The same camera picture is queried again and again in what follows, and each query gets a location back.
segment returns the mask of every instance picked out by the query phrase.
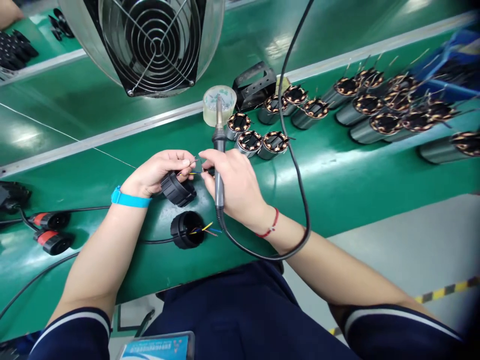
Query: sleeve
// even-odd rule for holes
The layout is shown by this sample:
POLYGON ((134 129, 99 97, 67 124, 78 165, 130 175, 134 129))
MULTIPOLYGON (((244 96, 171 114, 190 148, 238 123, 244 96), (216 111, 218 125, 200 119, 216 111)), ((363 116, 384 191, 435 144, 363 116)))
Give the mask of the sleeve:
POLYGON ((52 322, 30 352, 29 360, 110 360, 110 320, 93 307, 66 313, 52 322))
POLYGON ((463 344, 451 328, 397 305, 352 306, 340 329, 362 359, 453 359, 463 344))

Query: person's right hand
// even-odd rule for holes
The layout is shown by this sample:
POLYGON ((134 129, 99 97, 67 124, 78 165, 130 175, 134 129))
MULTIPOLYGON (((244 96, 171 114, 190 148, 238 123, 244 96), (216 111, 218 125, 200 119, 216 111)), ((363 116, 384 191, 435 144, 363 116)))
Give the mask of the person's right hand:
MULTIPOLYGON (((220 152, 207 149, 200 152, 206 159, 202 167, 212 166, 220 173, 225 191, 225 213, 250 230, 264 234, 274 222, 276 211, 260 192, 259 183, 250 160, 237 149, 220 152)), ((201 177, 210 195, 215 198, 215 180, 208 173, 201 177)))

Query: person's left hand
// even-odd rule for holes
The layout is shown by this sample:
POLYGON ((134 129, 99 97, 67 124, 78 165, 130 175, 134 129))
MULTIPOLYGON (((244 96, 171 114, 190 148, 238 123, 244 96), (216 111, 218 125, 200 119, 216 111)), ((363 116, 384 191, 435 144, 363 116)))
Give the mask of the person's left hand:
POLYGON ((180 172, 180 182, 192 180, 189 175, 195 167, 194 156, 185 150, 164 150, 156 153, 136 169, 120 188, 123 194, 149 198, 162 190, 160 181, 170 171, 180 172))

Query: gray floor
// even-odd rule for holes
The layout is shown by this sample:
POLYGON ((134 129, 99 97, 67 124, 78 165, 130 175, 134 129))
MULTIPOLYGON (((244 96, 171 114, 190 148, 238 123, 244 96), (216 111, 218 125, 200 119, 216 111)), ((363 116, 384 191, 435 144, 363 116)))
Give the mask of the gray floor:
MULTIPOLYGON (((413 297, 480 275, 480 196, 462 195, 333 236, 330 240, 413 297)), ((326 329, 335 328, 327 304, 288 266, 284 274, 301 308, 326 329)), ((480 287, 428 302, 438 319, 465 333, 480 287)), ((122 307, 122 326, 138 325, 162 302, 150 295, 122 307)), ((129 338, 110 341, 115 359, 129 338)))

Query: yellow black hazard tape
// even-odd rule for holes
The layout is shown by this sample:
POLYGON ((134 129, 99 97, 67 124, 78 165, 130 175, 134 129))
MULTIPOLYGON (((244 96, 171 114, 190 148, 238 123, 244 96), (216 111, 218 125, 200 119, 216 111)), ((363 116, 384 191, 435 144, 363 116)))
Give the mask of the yellow black hazard tape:
MULTIPOLYGON (((455 284, 442 287, 441 289, 430 291, 423 295, 417 296, 415 298, 415 301, 419 304, 425 304, 433 300, 444 298, 447 295, 450 295, 453 293, 460 293, 467 289, 474 288, 478 285, 480 285, 480 276, 474 276, 466 281, 457 282, 455 284)), ((342 334, 342 331, 340 330, 339 327, 330 329, 328 332, 333 336, 338 336, 342 334)))

